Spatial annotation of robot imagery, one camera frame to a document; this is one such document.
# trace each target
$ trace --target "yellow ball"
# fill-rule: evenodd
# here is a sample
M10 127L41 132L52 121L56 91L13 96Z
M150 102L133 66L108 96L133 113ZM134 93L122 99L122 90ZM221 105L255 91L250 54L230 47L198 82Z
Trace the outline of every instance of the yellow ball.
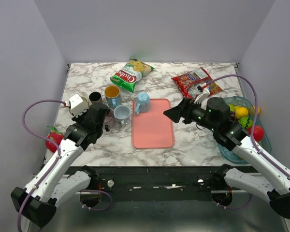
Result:
M249 111L249 115L250 116L254 116L255 115L255 110L256 110L255 106L250 107L249 110L248 110ZM258 107L258 112L257 112L258 116L260 115L260 112L261 112L261 109L260 109L260 107Z
M260 109L260 107L258 107L258 116L260 115L260 113L261 113L261 109Z
M248 116L248 110L245 107L238 107L235 109L235 118L240 119L242 117Z

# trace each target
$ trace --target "chitos chips bag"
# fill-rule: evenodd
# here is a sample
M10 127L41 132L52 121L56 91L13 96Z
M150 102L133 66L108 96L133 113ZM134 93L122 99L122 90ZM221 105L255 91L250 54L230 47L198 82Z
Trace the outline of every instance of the chitos chips bag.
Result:
M172 80L184 97L194 99L199 95L197 86L208 83L212 78L204 68L200 67L183 75L172 77ZM215 82L209 84L208 89L210 95L223 91Z
M133 93L135 84L153 69L154 68L148 64L130 58L129 62L110 79L115 85Z

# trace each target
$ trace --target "gray mug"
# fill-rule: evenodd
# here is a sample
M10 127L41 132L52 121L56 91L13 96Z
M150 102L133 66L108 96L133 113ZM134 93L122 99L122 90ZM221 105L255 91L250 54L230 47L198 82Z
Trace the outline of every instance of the gray mug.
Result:
M110 112L108 113L108 115L105 116L105 119L104 119L104 123L103 124L104 124L105 130L107 132L109 132L110 129L115 126L116 121L115 121L114 112L112 110L110 110Z
M91 103L95 103L95 102L100 102L102 103L102 96L101 96L101 93L99 92L92 92L90 95L89 95L89 100L91 101Z

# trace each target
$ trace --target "red apple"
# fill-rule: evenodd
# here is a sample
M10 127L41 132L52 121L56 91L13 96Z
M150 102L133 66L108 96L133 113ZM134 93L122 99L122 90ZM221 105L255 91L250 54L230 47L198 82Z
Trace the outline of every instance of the red apple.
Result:
M249 127L248 130L247 130L249 132L249 134L251 134L251 129L252 129L252 127ZM259 141L261 141L263 139L263 137L264 137L264 130L263 130L263 128L260 127L260 126L258 126L258 125L256 125L255 126L255 129L253 131L253 138L257 142L259 142Z

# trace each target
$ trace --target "toy fruit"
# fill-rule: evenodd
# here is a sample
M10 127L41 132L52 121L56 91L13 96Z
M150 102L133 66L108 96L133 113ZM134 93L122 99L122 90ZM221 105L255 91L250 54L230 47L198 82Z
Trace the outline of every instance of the toy fruit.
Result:
M248 128L248 132L249 134L251 134L251 129L252 127ZM253 138L258 142L258 141L261 141L264 137L264 130L262 127L256 125L255 126L255 129L253 131Z
M56 127L49 127L50 133L48 134L47 138L53 140L57 145L60 145L61 140L63 139L63 135L56 129ZM46 141L46 147L51 152L55 153L57 148L53 143L50 141Z
M253 106L253 107L250 107L249 108L249 115L250 116L254 116L255 115L255 110L256 110L256 107L255 106ZM260 107L258 107L258 116L260 115L260 113L261 113L261 109L260 109Z
M243 128L245 128L246 130L252 126L252 119L245 116L245 117L242 117L238 120L239 124L242 125Z
M234 105L232 105L232 104L229 104L228 106L230 107L230 111L233 111L233 112L235 112L235 107L234 107Z
M236 119L240 119L245 116L248 116L248 110L245 107L238 107L237 109L235 109Z

